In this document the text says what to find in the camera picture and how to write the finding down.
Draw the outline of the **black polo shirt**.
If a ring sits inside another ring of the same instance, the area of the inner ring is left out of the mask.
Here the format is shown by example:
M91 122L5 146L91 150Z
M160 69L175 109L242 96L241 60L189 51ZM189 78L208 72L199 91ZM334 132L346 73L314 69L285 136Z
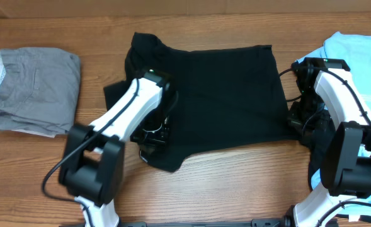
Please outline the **black polo shirt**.
M150 166L178 170L197 153L248 144L296 140L270 45L185 51L164 45L153 34L136 33L125 58L126 80L106 86L111 108L142 69L171 76L178 101L169 114L168 144L141 152Z

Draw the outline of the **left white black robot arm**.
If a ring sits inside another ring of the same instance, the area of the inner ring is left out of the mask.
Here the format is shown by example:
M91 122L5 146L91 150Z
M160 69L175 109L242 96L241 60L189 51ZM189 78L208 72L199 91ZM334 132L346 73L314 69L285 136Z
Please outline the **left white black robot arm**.
M141 70L109 111L69 131L59 183L81 206L85 226L119 225L113 199L123 179L125 144L132 141L149 153L165 147L177 101L170 75Z

